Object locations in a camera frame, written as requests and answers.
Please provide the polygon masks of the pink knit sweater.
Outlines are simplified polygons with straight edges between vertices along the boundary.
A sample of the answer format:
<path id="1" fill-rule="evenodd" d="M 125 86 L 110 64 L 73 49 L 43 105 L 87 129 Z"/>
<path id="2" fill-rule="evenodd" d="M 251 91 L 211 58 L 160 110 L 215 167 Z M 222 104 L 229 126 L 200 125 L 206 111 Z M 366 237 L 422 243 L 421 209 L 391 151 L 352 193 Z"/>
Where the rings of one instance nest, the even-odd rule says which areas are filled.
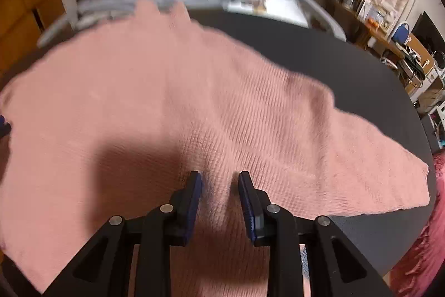
<path id="1" fill-rule="evenodd" d="M 276 66 L 177 4 L 149 1 L 50 50 L 1 92 L 1 249 L 43 292 L 111 216 L 204 181 L 175 296 L 264 296 L 268 252 L 246 235 L 236 181 L 292 214 L 360 215 L 429 203 L 428 165 L 333 92 Z"/>

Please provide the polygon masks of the pink fringed blanket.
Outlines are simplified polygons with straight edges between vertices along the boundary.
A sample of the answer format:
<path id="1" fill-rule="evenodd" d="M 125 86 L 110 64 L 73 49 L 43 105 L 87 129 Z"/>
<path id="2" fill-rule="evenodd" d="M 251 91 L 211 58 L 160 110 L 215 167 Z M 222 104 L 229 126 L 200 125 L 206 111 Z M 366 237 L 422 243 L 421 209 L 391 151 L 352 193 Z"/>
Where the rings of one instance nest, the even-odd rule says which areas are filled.
<path id="1" fill-rule="evenodd" d="M 434 156 L 436 200 L 426 226 L 412 247 L 390 272 L 396 296 L 443 296 L 433 281 L 444 270 L 444 152 Z"/>

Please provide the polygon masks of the cluttered wooden desk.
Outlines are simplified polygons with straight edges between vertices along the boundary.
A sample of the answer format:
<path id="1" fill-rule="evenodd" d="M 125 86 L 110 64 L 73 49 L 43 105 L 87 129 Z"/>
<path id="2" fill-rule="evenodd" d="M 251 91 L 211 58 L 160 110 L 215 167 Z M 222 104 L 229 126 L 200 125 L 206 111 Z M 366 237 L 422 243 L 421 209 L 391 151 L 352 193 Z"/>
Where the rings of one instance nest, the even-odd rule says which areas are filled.
<path id="1" fill-rule="evenodd" d="M 410 25 L 396 20 L 388 7 L 361 0 L 333 0 L 330 12 L 347 40 L 370 53 L 393 71 L 432 138 L 434 150 L 444 147 L 444 84 L 432 54 L 412 34 Z"/>

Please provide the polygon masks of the white printed garment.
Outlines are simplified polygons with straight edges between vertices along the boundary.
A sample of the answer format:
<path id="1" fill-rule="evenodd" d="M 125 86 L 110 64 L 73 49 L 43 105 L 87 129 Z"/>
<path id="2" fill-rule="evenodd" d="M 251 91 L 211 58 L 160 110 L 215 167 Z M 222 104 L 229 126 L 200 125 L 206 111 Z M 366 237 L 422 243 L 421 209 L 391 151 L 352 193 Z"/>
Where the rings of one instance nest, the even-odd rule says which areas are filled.
<path id="1" fill-rule="evenodd" d="M 297 0 L 238 0 L 230 1 L 226 11 L 247 14 L 308 28 L 309 24 Z"/>

